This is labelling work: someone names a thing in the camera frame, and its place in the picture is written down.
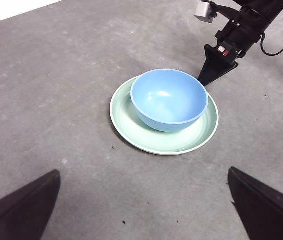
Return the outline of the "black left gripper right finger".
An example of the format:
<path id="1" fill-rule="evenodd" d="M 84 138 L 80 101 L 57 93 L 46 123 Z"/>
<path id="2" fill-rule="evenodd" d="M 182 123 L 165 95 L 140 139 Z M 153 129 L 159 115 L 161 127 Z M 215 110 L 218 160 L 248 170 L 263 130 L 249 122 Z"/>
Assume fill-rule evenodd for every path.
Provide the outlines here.
<path id="1" fill-rule="evenodd" d="M 227 184 L 251 240 L 283 240 L 283 193 L 232 166 Z"/>

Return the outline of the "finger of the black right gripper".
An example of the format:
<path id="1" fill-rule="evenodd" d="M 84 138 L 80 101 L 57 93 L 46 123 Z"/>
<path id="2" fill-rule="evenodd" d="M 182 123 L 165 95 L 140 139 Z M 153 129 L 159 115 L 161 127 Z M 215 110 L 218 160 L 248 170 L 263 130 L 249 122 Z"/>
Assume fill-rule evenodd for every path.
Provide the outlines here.
<path id="1" fill-rule="evenodd" d="M 204 51 L 206 60 L 198 80 L 202 85 L 209 85 L 229 72 L 229 64 L 224 61 L 216 49 L 209 44 L 204 46 Z"/>
<path id="2" fill-rule="evenodd" d="M 239 64 L 236 61 L 233 62 L 232 64 L 225 64 L 225 63 L 219 64 L 219 65 L 211 64 L 211 66 L 209 67 L 210 73 L 211 73 L 211 77 L 209 79 L 208 85 L 213 83 L 217 79 L 223 77 L 227 73 L 233 71 L 238 66 L 239 66 Z"/>

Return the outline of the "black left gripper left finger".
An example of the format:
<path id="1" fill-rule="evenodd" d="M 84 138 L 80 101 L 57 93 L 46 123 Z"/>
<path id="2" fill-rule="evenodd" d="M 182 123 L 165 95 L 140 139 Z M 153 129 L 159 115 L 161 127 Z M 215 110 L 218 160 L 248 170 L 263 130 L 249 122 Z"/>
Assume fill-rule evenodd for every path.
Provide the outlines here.
<path id="1" fill-rule="evenodd" d="M 54 211 L 61 174 L 54 169 L 0 199 L 0 240 L 40 240 Z"/>

